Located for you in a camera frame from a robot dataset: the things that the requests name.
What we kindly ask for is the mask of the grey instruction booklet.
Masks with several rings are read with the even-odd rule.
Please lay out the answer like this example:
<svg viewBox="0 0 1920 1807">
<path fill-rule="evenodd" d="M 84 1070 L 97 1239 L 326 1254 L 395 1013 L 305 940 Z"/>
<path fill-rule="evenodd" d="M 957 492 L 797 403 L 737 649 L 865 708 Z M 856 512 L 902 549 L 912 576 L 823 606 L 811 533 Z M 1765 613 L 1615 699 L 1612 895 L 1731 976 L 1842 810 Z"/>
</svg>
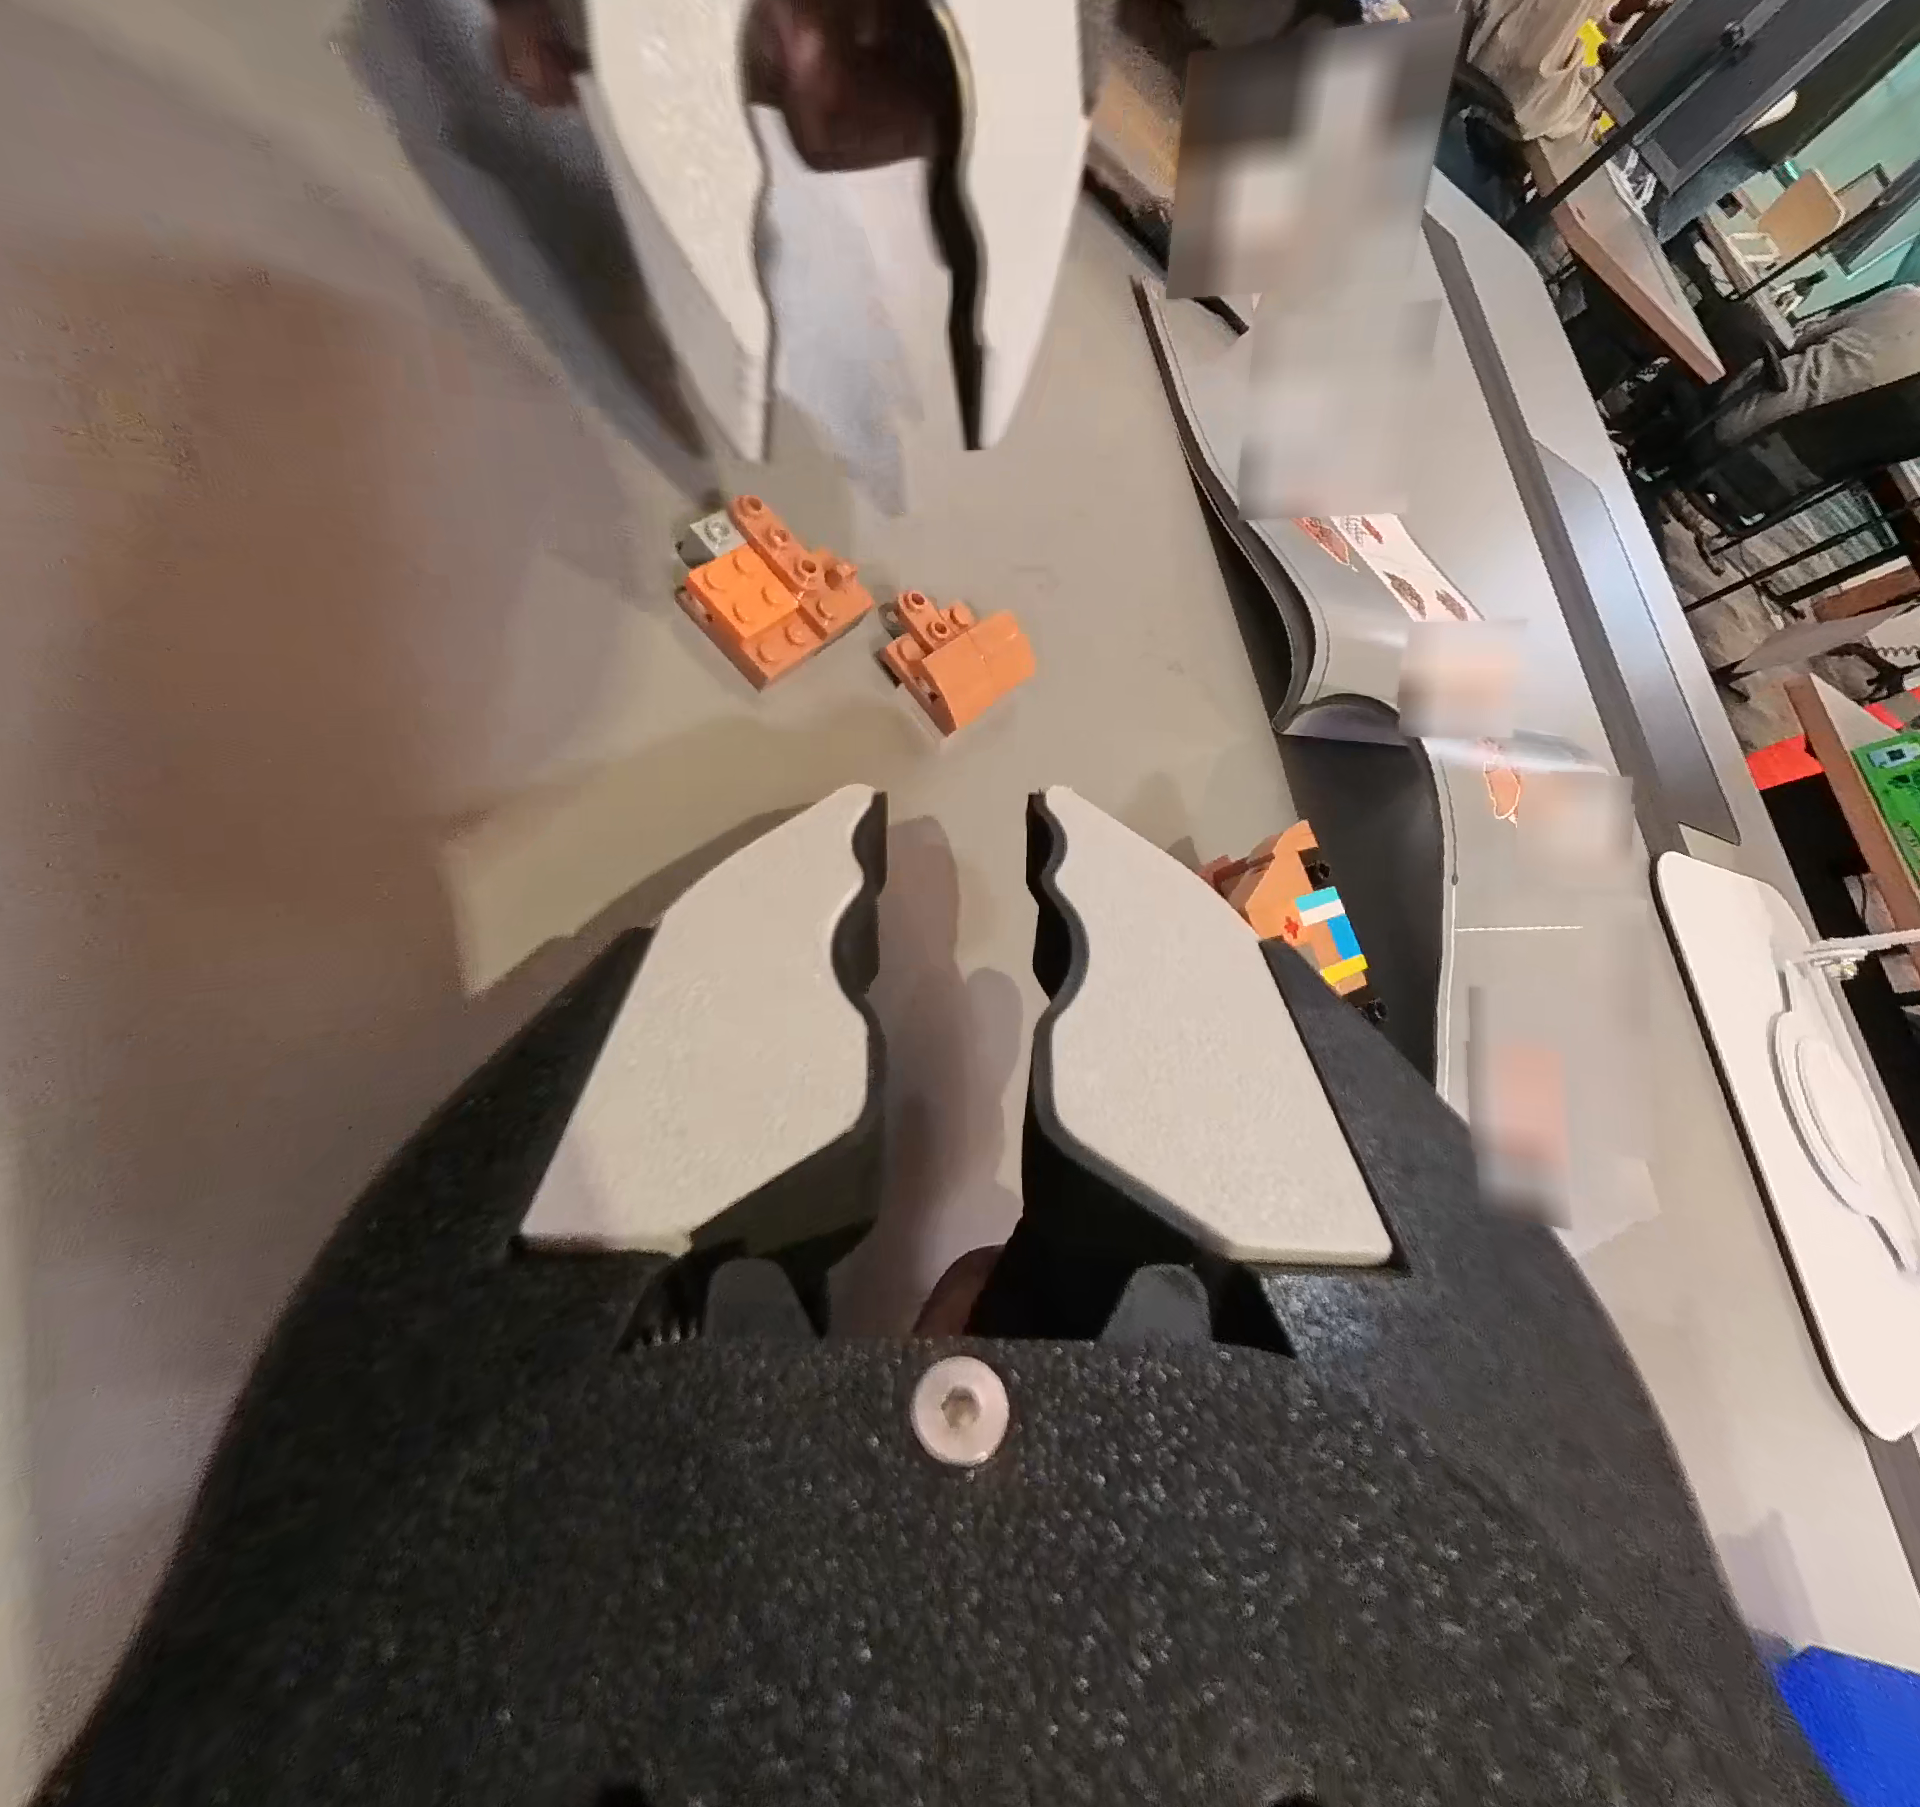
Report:
<svg viewBox="0 0 1920 1807">
<path fill-rule="evenodd" d="M 1483 1198 L 1578 1258 L 1660 1215 L 1644 847 L 1524 507 L 1252 518 L 1232 484 L 1249 330 L 1134 280 L 1207 525 L 1277 648 L 1298 810 L 1286 935 L 1467 1122 Z"/>
</svg>

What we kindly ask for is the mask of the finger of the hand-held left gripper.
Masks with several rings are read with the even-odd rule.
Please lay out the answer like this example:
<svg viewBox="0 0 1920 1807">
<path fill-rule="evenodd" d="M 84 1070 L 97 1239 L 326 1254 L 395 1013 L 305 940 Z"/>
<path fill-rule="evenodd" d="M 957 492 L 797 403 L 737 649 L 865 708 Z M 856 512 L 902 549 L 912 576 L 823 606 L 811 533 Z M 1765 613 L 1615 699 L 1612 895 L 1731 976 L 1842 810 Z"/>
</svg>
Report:
<svg viewBox="0 0 1920 1807">
<path fill-rule="evenodd" d="M 928 0 L 956 124 L 932 175 L 971 449 L 1007 432 L 1041 349 L 1087 150 L 1079 0 Z"/>
<path fill-rule="evenodd" d="M 741 83 L 756 0 L 583 0 L 581 102 L 664 338 L 720 440 L 766 454 L 766 163 Z"/>
</svg>

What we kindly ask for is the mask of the black equipment case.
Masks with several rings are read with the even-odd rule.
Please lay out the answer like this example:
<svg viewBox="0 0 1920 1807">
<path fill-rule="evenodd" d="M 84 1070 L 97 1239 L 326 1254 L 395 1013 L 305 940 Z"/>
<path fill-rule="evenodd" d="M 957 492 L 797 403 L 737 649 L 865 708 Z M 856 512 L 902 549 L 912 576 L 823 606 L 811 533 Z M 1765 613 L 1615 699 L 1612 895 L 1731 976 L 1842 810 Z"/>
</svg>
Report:
<svg viewBox="0 0 1920 1807">
<path fill-rule="evenodd" d="M 1687 187 L 1895 0 L 1672 0 L 1597 98 L 1666 193 Z"/>
</svg>

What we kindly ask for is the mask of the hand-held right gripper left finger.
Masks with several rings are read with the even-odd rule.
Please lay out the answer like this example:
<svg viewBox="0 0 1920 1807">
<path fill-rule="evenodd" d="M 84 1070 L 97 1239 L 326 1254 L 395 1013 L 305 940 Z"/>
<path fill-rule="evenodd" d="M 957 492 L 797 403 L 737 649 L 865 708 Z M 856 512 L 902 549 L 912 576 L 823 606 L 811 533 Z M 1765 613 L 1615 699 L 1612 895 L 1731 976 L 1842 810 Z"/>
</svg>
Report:
<svg viewBox="0 0 1920 1807">
<path fill-rule="evenodd" d="M 541 1249 L 783 1249 L 876 1213 L 887 801 L 851 785 L 657 918 L 522 1220 Z"/>
</svg>

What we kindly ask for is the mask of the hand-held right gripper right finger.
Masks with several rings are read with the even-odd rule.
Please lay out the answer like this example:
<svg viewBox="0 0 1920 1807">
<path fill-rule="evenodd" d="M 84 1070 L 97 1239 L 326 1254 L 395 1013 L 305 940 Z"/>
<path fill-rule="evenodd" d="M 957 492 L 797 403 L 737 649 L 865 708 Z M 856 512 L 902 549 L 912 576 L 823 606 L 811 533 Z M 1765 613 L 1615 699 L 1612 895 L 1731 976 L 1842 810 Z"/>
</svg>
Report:
<svg viewBox="0 0 1920 1807">
<path fill-rule="evenodd" d="M 1027 804 L 1045 1141 L 1201 1250 L 1378 1269 L 1394 1243 L 1255 932 L 1068 786 Z"/>
</svg>

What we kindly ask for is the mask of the orange brick plate assembly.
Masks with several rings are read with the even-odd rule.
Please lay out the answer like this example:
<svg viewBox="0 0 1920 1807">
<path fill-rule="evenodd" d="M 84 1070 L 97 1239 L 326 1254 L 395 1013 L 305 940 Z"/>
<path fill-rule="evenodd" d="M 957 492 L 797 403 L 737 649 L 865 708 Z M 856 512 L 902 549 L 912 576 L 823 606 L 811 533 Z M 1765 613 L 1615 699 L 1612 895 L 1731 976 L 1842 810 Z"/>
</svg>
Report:
<svg viewBox="0 0 1920 1807">
<path fill-rule="evenodd" d="M 876 610 L 851 560 L 805 543 L 754 494 L 690 523 L 678 555 L 683 612 L 754 689 L 786 677 Z"/>
</svg>

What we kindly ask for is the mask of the grey desk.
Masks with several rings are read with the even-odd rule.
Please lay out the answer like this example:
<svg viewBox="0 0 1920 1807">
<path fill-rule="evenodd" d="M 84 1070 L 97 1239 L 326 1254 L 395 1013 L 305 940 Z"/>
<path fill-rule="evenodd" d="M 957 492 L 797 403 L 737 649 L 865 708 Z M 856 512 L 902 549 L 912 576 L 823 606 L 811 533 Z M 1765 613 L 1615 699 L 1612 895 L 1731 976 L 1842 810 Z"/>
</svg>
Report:
<svg viewBox="0 0 1920 1807">
<path fill-rule="evenodd" d="M 5 1794 L 1840 1802 L 1676 1370 L 1301 956 L 1389 1265 L 1040 1131 L 1029 798 L 1288 793 L 1119 237 L 1076 197 L 983 454 L 908 290 L 883 521 L 793 353 L 880 364 L 922 170 L 751 114 L 814 297 L 751 471 L 479 6 L 5 0 Z M 743 494 L 876 599 L 765 689 L 676 598 Z M 902 588 L 1032 679 L 941 738 Z M 871 1226 L 529 1246 L 657 918 L 851 785 Z"/>
</svg>

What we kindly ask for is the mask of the white flat pad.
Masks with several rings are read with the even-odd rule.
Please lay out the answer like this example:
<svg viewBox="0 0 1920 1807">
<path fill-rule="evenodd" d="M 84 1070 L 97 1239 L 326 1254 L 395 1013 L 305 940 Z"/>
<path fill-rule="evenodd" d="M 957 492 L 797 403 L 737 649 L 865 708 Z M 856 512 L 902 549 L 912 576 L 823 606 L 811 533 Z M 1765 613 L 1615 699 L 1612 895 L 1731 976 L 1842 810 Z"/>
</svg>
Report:
<svg viewBox="0 0 1920 1807">
<path fill-rule="evenodd" d="M 1908 935 L 1817 939 L 1773 885 L 1684 854 L 1652 882 L 1831 1385 L 1863 1433 L 1906 1440 L 1916 1174 L 1842 983 Z"/>
</svg>

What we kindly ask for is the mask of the blue plastic object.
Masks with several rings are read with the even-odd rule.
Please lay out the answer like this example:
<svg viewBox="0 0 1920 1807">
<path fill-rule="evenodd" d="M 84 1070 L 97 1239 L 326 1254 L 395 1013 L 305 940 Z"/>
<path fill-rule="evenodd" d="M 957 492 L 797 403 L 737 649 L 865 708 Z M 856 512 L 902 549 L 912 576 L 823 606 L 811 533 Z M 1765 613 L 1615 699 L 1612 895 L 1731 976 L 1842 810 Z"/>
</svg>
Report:
<svg viewBox="0 0 1920 1807">
<path fill-rule="evenodd" d="M 1793 1651 L 1774 1681 L 1852 1805 L 1918 1802 L 1918 1676 L 1829 1649 Z"/>
</svg>

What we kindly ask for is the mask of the long wooden-edged table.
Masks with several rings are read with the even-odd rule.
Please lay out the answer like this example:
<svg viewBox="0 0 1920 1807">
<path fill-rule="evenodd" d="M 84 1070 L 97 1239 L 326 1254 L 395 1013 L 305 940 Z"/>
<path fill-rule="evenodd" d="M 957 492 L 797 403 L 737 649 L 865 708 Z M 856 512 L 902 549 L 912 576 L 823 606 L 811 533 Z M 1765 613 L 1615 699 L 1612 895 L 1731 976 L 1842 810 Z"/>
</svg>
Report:
<svg viewBox="0 0 1920 1807">
<path fill-rule="evenodd" d="M 1782 693 L 1801 722 L 1811 758 L 1829 779 L 1844 827 L 1881 892 L 1891 930 L 1908 935 L 1908 945 L 1916 945 L 1916 876 L 1853 759 L 1853 745 L 1871 744 L 1871 732 L 1883 728 L 1865 709 L 1844 702 L 1811 674 L 1782 677 Z"/>
</svg>

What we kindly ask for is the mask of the person's left hand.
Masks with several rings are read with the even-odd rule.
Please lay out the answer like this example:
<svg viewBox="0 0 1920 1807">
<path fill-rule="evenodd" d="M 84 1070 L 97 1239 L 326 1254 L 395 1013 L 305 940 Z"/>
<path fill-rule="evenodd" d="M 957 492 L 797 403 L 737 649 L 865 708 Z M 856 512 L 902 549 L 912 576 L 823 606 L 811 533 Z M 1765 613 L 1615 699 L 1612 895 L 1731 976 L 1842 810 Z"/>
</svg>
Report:
<svg viewBox="0 0 1920 1807">
<path fill-rule="evenodd" d="M 818 170 L 934 160 L 957 135 L 956 69 L 926 0 L 756 0 L 743 90 Z"/>
</svg>

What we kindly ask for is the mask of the brown sloped brick assembly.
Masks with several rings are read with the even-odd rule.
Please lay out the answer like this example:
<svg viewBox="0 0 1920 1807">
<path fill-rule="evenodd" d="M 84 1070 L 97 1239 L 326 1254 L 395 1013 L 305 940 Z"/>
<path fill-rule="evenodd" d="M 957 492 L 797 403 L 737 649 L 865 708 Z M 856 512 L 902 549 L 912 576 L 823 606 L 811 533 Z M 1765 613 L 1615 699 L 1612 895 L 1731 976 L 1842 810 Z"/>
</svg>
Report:
<svg viewBox="0 0 1920 1807">
<path fill-rule="evenodd" d="M 976 725 L 1035 674 L 1012 612 L 978 613 L 961 599 L 902 588 L 883 620 L 890 636 L 878 662 L 941 738 Z"/>
</svg>

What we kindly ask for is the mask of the green box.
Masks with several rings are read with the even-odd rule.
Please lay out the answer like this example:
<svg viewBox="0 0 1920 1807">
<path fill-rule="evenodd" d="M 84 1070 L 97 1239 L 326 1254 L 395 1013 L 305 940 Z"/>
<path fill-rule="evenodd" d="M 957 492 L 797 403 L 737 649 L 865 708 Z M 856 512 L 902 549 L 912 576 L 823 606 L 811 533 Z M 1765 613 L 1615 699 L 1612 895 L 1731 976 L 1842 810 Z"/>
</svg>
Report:
<svg viewBox="0 0 1920 1807">
<path fill-rule="evenodd" d="M 1918 880 L 1918 731 L 1906 728 L 1853 748 L 1852 764 L 1870 793 L 1886 834 L 1900 850 L 1911 880 Z"/>
</svg>

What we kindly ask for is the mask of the wooden chair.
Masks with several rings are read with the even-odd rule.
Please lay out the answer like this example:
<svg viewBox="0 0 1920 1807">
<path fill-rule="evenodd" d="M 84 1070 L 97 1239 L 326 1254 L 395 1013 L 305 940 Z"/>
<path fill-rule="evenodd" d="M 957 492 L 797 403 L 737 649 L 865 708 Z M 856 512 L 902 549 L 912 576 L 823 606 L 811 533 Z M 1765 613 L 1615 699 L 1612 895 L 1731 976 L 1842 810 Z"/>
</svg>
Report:
<svg viewBox="0 0 1920 1807">
<path fill-rule="evenodd" d="M 1756 267 L 1801 257 L 1836 236 L 1846 216 L 1839 192 L 1817 168 L 1800 172 L 1752 227 L 1737 229 L 1739 249 Z"/>
</svg>

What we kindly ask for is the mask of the multicoloured brick model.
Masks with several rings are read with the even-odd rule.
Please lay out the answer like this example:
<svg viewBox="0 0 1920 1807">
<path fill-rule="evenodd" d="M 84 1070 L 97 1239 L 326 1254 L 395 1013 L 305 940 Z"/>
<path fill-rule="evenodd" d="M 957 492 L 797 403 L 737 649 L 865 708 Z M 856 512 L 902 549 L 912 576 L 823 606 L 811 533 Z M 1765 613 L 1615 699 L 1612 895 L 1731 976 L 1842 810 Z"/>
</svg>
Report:
<svg viewBox="0 0 1920 1807">
<path fill-rule="evenodd" d="M 1242 858 L 1206 860 L 1196 872 L 1263 943 L 1295 949 L 1362 1016 L 1374 1021 L 1385 1016 L 1358 930 L 1308 819 L 1263 836 Z"/>
</svg>

